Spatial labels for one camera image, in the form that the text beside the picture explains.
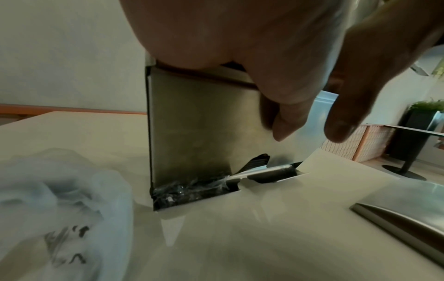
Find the orange trim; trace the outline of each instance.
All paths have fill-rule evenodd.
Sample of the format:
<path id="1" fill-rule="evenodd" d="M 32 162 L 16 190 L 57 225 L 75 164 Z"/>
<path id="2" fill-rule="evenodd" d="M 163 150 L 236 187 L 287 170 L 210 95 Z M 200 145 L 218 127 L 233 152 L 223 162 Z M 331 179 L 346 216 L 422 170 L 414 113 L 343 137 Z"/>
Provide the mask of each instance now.
<path id="1" fill-rule="evenodd" d="M 22 106 L 22 105 L 7 105 L 0 104 L 0 114 L 15 114 L 15 115 L 42 115 L 53 111 L 68 111 L 68 112 L 97 112 L 97 113 L 121 113 L 121 114 L 141 114 L 146 115 L 146 112 L 134 111 L 118 111 L 118 110 L 101 110 L 101 109 L 87 109 L 87 108 L 70 108 L 70 107 L 52 107 L 52 106 Z"/>
<path id="2" fill-rule="evenodd" d="M 356 149 L 355 155 L 353 155 L 353 158 L 352 158 L 353 161 L 356 161 L 356 160 L 358 159 L 359 155 L 361 154 L 362 149 L 364 148 L 364 145 L 365 145 L 365 143 L 367 142 L 367 138 L 369 137 L 369 134 L 370 134 L 370 127 L 371 127 L 371 126 L 367 126 L 367 128 L 365 128 L 365 132 L 364 132 L 364 134 L 362 135 L 362 139 L 361 139 L 361 141 L 359 142 L 359 146 L 358 146 L 358 148 Z"/>

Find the black plastic base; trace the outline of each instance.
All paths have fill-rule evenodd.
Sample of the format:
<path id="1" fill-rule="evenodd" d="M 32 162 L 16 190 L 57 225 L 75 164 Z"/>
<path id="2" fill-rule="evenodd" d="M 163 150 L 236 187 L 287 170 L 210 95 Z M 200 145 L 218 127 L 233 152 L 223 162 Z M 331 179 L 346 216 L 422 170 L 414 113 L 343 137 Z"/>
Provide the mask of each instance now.
<path id="1" fill-rule="evenodd" d="M 427 179 L 421 175 L 415 174 L 413 172 L 407 171 L 405 174 L 401 174 L 399 171 L 401 170 L 401 168 L 395 167 L 395 166 L 390 166 L 390 165 L 383 165 L 382 166 L 384 169 L 389 170 L 390 172 L 393 172 L 395 174 L 398 175 L 402 175 L 406 178 L 410 178 L 410 179 L 416 179 L 416 180 L 420 180 L 420 181 L 426 181 Z"/>

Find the translucent plastic bag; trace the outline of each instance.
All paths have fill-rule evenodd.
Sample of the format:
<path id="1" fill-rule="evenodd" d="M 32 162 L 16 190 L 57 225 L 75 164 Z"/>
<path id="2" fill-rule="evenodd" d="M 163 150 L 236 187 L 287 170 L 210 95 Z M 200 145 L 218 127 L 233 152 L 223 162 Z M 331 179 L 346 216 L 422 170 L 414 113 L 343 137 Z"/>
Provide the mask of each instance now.
<path id="1" fill-rule="evenodd" d="M 24 262 L 23 272 L 32 272 L 19 280 L 121 281 L 133 235 L 129 184 L 115 171 L 41 156 L 0 165 L 0 265 L 35 261 Z M 45 251 L 14 253 L 31 238 Z"/>

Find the black table leg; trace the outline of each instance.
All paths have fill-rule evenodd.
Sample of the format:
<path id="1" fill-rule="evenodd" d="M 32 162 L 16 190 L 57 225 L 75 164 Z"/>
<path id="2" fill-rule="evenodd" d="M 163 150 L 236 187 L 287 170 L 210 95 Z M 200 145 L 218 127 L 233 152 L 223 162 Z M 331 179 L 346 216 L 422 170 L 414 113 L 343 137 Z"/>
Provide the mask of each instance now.
<path id="1" fill-rule="evenodd" d="M 418 145 L 411 148 L 407 156 L 407 160 L 404 162 L 404 165 L 402 165 L 402 168 L 390 165 L 383 165 L 382 167 L 389 170 L 390 172 L 402 175 L 407 178 L 426 181 L 427 179 L 425 177 L 409 171 L 410 167 L 412 166 L 413 162 L 416 160 L 416 157 L 418 157 L 419 153 L 421 152 L 422 148 L 424 147 L 430 136 L 424 133 L 418 133 L 418 134 L 420 135 L 420 137 L 418 138 L 419 140 Z"/>

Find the background table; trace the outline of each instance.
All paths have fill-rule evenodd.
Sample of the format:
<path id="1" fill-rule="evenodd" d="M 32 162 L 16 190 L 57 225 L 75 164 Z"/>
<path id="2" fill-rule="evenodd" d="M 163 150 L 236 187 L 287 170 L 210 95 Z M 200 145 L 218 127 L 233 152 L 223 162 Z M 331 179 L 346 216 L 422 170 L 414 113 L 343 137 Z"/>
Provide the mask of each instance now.
<path id="1" fill-rule="evenodd" d="M 408 127 L 401 127 L 401 126 L 395 126 L 395 125 L 384 125 L 384 126 L 388 127 L 388 128 L 394 128 L 394 129 L 397 129 L 397 130 L 411 131 L 411 132 L 417 133 L 420 136 L 420 138 L 419 138 L 419 141 L 418 141 L 418 145 L 416 145 L 415 147 L 410 148 L 410 150 L 408 152 L 407 160 L 404 162 L 404 165 L 402 165 L 402 168 L 398 168 L 398 167 L 390 166 L 390 165 L 383 165 L 383 167 L 385 169 L 389 170 L 390 172 L 393 172 L 393 173 L 398 174 L 398 175 L 402 175 L 402 176 L 407 177 L 407 178 L 426 181 L 427 179 L 425 177 L 423 177 L 421 175 L 418 175 L 418 174 L 415 174 L 414 172 L 410 172 L 409 169 L 412 166 L 413 162 L 418 157 L 418 155 L 421 152 L 421 150 L 423 149 L 423 147 L 426 144 L 428 138 L 430 136 L 444 137 L 444 134 L 443 133 L 434 132 L 434 131 L 426 131 L 426 130 L 420 130 L 420 129 L 414 129 L 414 128 L 408 128 Z"/>
<path id="2" fill-rule="evenodd" d="M 349 210 L 395 176 L 317 150 L 300 179 L 247 181 L 240 192 L 156 213 L 147 131 L 143 115 L 54 112 L 0 126 L 0 160 L 68 149 L 118 170 L 140 203 L 125 281 L 444 280 L 444 269 Z M 42 264 L 41 239 L 25 245 L 0 263 L 2 281 L 25 280 Z"/>

